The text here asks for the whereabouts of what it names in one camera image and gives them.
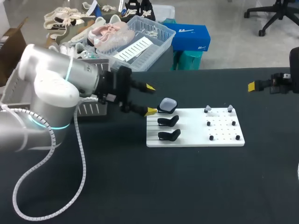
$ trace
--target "black mat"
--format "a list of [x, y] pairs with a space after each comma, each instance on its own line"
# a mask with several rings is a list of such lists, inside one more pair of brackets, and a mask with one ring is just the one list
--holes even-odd
[[[147, 148], [146, 120], [110, 110], [101, 123], [80, 125], [87, 179], [78, 200], [55, 224], [292, 224], [299, 221], [299, 95], [247, 93], [247, 84], [286, 68], [135, 73], [155, 96], [132, 93], [155, 107], [232, 104], [244, 147]], [[12, 207], [18, 178], [46, 152], [0, 154], [0, 223], [29, 223]], [[82, 174], [73, 127], [50, 161], [28, 177], [18, 196], [30, 216], [55, 212], [73, 197]]]

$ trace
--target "yellow tip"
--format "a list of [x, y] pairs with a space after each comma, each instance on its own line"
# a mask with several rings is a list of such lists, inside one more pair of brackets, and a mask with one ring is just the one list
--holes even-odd
[[255, 90], [255, 84], [254, 82], [248, 84], [248, 92], [254, 91]]
[[154, 115], [155, 113], [157, 113], [157, 111], [158, 111], [157, 109], [148, 107], [148, 112], [144, 116], [146, 117], [146, 116]]
[[150, 85], [147, 84], [147, 83], [146, 83], [146, 88], [148, 88], [148, 89], [150, 89], [150, 90], [154, 90], [154, 91], [156, 91], [156, 90], [154, 89], [154, 87], [150, 86]]

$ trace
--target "pink shoe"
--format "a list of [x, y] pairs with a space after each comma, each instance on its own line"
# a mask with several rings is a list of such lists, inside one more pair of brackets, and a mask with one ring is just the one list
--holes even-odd
[[124, 46], [130, 43], [135, 37], [135, 32], [133, 30], [118, 31], [115, 33], [109, 33], [105, 35], [102, 39], [95, 39], [94, 46], [100, 52], [114, 49], [117, 47]]
[[102, 39], [106, 34], [115, 33], [115, 31], [120, 30], [121, 28], [126, 27], [127, 24], [125, 22], [117, 22], [114, 24], [106, 24], [105, 26], [98, 27], [94, 30], [89, 31], [88, 33], [88, 40], [91, 44], [94, 45], [95, 39]]

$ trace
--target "gray floor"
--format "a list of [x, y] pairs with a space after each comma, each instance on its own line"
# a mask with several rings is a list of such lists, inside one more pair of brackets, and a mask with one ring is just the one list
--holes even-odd
[[[12, 27], [26, 16], [22, 28], [27, 43], [43, 45], [47, 32], [43, 16], [60, 6], [80, 9], [84, 0], [6, 0], [4, 5]], [[119, 0], [109, 0], [118, 7]], [[276, 21], [265, 37], [258, 31], [271, 14], [243, 14], [249, 7], [271, 6], [275, 0], [151, 0], [153, 4], [173, 5], [178, 23], [205, 24], [211, 35], [211, 45], [202, 58], [200, 69], [287, 67], [289, 52], [299, 46], [299, 27], [288, 18]]]

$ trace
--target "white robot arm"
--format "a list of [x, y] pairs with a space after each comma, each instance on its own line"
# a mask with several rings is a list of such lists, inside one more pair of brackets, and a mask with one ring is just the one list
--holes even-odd
[[[132, 80], [131, 73], [131, 69], [120, 67], [116, 73], [105, 71], [100, 74], [95, 65], [35, 45], [26, 47], [19, 66], [19, 77], [33, 86], [30, 111], [10, 109], [0, 102], [0, 152], [41, 147], [49, 149], [49, 152], [23, 174], [14, 188], [13, 206], [20, 217], [29, 221], [53, 218], [67, 210], [80, 195], [86, 178], [86, 163], [77, 121], [79, 104], [95, 100], [103, 104], [117, 104], [123, 112], [133, 111], [142, 116], [157, 112], [128, 100], [130, 88], [147, 93], [155, 91], [146, 83]], [[55, 148], [63, 141], [72, 117], [83, 165], [80, 187], [71, 201], [57, 212], [43, 217], [26, 216], [17, 205], [18, 189], [30, 173], [53, 155]]]

